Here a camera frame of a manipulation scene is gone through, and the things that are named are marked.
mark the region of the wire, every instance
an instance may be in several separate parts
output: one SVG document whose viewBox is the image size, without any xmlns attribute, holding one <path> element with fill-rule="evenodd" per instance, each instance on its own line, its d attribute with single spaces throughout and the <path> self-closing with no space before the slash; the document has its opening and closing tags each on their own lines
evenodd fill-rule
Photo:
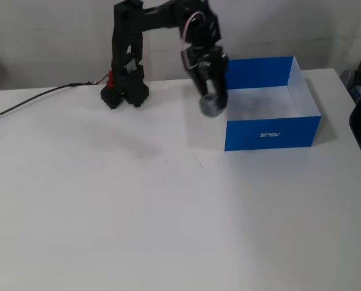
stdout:
<svg viewBox="0 0 361 291">
<path fill-rule="evenodd" d="M 4 115 L 8 112 L 11 112 L 12 110 L 20 107 L 20 106 L 23 106 L 24 104 L 36 99 L 36 98 L 39 98 L 41 96 L 44 96 L 46 94 L 49 94 L 51 92 L 54 92 L 54 91 L 57 91 L 57 90 L 61 90 L 61 89 L 64 89 L 64 88 L 68 88 L 68 87 L 78 87 L 78 86 L 86 86 L 86 85 L 98 85 L 100 82 L 102 82 L 103 80 L 105 80 L 105 78 L 108 76 L 109 74 L 107 74 L 105 77 L 103 77 L 100 81 L 95 81 L 95 82 L 86 82 L 86 83 L 71 83 L 71 84 L 68 84 L 68 85 L 64 85 L 64 86 L 60 86 L 60 87 L 57 87 L 57 88 L 54 88 L 54 89 L 51 89 L 51 90 L 48 90 L 48 91 L 45 91 L 43 93 L 40 93 L 39 95 L 36 95 L 32 98 L 29 98 L 28 100 L 25 100 L 24 102 L 20 103 L 20 104 L 17 104 L 3 112 L 0 113 L 0 116 L 1 115 Z"/>
<path fill-rule="evenodd" d="M 190 60 L 189 60 L 188 55 L 187 55 L 187 51 L 184 49 L 184 44 L 186 43 L 186 36 L 187 36 L 188 27 L 189 27 L 191 21 L 193 21 L 194 17 L 196 17 L 198 14 L 200 14 L 203 17 L 203 20 L 206 20 L 206 15 L 204 15 L 203 12 L 197 11 L 197 12 L 193 13 L 190 16 L 190 18 L 187 20 L 186 25 L 184 26 L 183 35 L 181 37 L 181 52 L 183 53 L 184 62 L 186 64 L 186 67 L 187 67 L 188 70 L 192 69 L 196 65 L 191 67 Z"/>
</svg>

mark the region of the cardboard box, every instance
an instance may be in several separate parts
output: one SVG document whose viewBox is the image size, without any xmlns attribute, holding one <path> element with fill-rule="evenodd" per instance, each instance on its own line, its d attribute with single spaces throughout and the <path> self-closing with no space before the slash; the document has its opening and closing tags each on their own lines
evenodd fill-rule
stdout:
<svg viewBox="0 0 361 291">
<path fill-rule="evenodd" d="M 310 147 L 320 113 L 294 57 L 229 61 L 225 150 Z"/>
</svg>

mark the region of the asus logo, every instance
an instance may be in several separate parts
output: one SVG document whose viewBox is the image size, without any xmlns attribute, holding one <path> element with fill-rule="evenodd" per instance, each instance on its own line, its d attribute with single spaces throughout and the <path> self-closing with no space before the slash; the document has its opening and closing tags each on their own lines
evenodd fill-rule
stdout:
<svg viewBox="0 0 361 291">
<path fill-rule="evenodd" d="M 261 135 L 260 135 L 260 137 L 261 138 L 266 138 L 266 137 L 268 137 L 268 136 L 270 136 L 270 137 L 272 137 L 272 136 L 279 136 L 281 134 L 281 132 L 279 132 L 279 133 L 262 133 Z"/>
</svg>

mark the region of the robotic arm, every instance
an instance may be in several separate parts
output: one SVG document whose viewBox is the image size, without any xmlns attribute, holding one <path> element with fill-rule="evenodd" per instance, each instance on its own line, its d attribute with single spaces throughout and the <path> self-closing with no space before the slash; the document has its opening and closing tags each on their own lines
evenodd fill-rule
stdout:
<svg viewBox="0 0 361 291">
<path fill-rule="evenodd" d="M 181 57 L 202 96 L 201 111 L 216 117 L 226 108 L 228 96 L 224 73 L 228 58 L 222 47 L 215 45 L 221 34 L 218 18 L 207 0 L 170 0 L 149 9 L 143 9 L 140 0 L 124 0 L 114 6 L 114 19 L 112 70 L 109 82 L 101 91 L 103 101 L 111 109 L 117 108 L 124 99 L 139 107 L 149 96 L 140 65 L 142 32 L 164 27 L 179 27 L 182 41 L 191 44 Z M 214 85 L 215 94 L 208 92 L 208 80 Z"/>
</svg>

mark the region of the black cable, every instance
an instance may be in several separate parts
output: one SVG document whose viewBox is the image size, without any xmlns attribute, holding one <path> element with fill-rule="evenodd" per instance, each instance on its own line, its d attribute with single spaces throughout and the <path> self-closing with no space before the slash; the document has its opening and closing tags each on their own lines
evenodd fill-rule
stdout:
<svg viewBox="0 0 361 291">
<path fill-rule="evenodd" d="M 43 93 L 40 93 L 39 95 L 36 95 L 36 96 L 34 96 L 34 97 L 32 97 L 32 98 L 29 98 L 28 100 L 25 100 L 24 102 L 22 102 L 22 103 L 20 103 L 20 104 L 17 104 L 17 105 L 15 105 L 15 106 L 13 106 L 12 108 L 9 108 L 9 109 L 1 112 L 1 113 L 0 113 L 0 116 L 6 114 L 6 113 L 8 113 L 8 112 L 11 112 L 12 110 L 14 110 L 14 109 L 16 109 L 16 108 L 18 108 L 18 107 L 20 107 L 20 106 L 22 106 L 22 105 L 30 102 L 30 101 L 36 99 L 36 98 L 39 98 L 39 97 L 41 97 L 41 96 L 43 96 L 43 95 L 46 95 L 46 94 L 48 94 L 48 93 L 51 93 L 51 92 L 54 92 L 54 91 L 57 91 L 57 90 L 61 90 L 61 89 L 68 88 L 68 87 L 78 87 L 78 86 L 86 86 L 86 85 L 97 85 L 97 84 L 99 84 L 100 82 L 102 82 L 103 80 L 105 80 L 105 78 L 106 78 L 107 76 L 108 76 L 108 75 L 106 75 L 106 76 L 103 77 L 100 81 L 97 81 L 97 82 L 71 83 L 71 84 L 68 84 L 68 85 L 64 85 L 64 86 L 60 86 L 60 87 L 57 87 L 57 88 L 48 90 L 48 91 L 43 92 Z"/>
</svg>

